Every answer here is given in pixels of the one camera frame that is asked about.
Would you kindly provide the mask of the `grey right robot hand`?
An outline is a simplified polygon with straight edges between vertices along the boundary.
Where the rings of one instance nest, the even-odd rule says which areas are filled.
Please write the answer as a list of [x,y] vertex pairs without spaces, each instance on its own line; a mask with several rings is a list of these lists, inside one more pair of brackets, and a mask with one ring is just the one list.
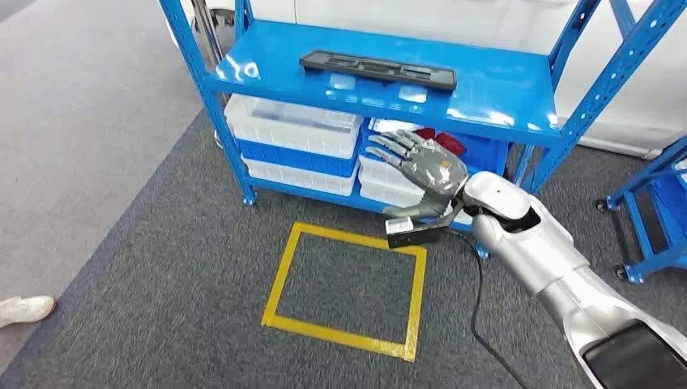
[[384,160],[424,191],[418,204],[386,207],[383,214],[413,220],[433,217],[446,225],[453,222],[463,206],[458,192],[468,178],[466,165],[453,152],[409,130],[370,135],[368,140],[372,144],[366,152]]

